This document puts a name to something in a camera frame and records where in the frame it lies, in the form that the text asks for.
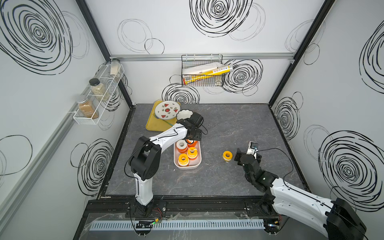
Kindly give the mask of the white plastic storage box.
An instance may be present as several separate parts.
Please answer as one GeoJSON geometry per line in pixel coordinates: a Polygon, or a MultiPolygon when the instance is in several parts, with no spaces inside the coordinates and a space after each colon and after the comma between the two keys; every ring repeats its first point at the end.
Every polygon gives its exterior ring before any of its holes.
{"type": "Polygon", "coordinates": [[[199,152],[199,155],[198,157],[195,159],[195,160],[190,160],[190,163],[187,167],[180,167],[178,165],[178,158],[180,156],[181,153],[179,153],[177,151],[177,148],[176,148],[176,144],[174,144],[173,146],[174,148],[174,164],[177,168],[179,168],[180,170],[192,170],[192,169],[196,169],[202,162],[202,152],[201,152],[201,145],[200,145],[200,142],[198,141],[197,145],[195,146],[195,148],[198,150],[199,152]]]}

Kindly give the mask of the orange tape roll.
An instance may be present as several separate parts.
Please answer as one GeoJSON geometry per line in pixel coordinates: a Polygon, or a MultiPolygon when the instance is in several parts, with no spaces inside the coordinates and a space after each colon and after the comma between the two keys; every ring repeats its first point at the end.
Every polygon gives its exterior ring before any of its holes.
{"type": "Polygon", "coordinates": [[[181,154],[184,154],[188,151],[188,144],[185,140],[179,140],[176,143],[177,151],[181,154]]]}
{"type": "Polygon", "coordinates": [[[189,148],[195,147],[198,143],[198,141],[188,140],[188,139],[186,140],[186,142],[189,148]]]}

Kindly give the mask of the yellow tape roll end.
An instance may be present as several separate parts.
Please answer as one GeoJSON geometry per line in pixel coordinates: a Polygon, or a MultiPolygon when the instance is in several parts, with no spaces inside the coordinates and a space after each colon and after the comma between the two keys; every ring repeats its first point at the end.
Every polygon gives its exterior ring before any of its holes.
{"type": "Polygon", "coordinates": [[[187,156],[190,160],[195,160],[199,155],[198,150],[195,147],[188,149],[187,156]]]}

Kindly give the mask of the orange tape roll front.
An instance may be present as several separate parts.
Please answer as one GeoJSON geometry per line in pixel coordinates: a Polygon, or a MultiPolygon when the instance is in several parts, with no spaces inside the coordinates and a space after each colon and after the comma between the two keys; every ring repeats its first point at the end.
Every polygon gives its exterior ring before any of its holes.
{"type": "Polygon", "coordinates": [[[179,140],[176,143],[177,151],[181,154],[184,154],[188,151],[188,144],[185,140],[179,140]]]}

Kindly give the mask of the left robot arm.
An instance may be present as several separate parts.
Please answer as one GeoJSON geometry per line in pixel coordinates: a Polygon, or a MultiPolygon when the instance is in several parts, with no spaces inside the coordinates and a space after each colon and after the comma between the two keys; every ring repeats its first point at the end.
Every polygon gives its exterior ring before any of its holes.
{"type": "Polygon", "coordinates": [[[153,177],[159,169],[162,153],[180,140],[200,141],[203,123],[204,118],[193,112],[190,117],[178,120],[171,128],[156,136],[138,139],[128,159],[136,183],[135,198],[138,204],[146,207],[153,201],[153,177]]]}

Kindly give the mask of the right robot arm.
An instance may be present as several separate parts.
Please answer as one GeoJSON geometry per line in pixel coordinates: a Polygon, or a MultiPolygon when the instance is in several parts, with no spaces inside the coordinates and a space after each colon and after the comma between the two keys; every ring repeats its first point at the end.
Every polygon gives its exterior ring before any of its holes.
{"type": "Polygon", "coordinates": [[[289,184],[263,170],[257,153],[238,149],[234,160],[243,167],[246,180],[264,193],[267,204],[276,213],[301,222],[330,240],[366,239],[367,228],[347,201],[323,198],[289,184]]]}

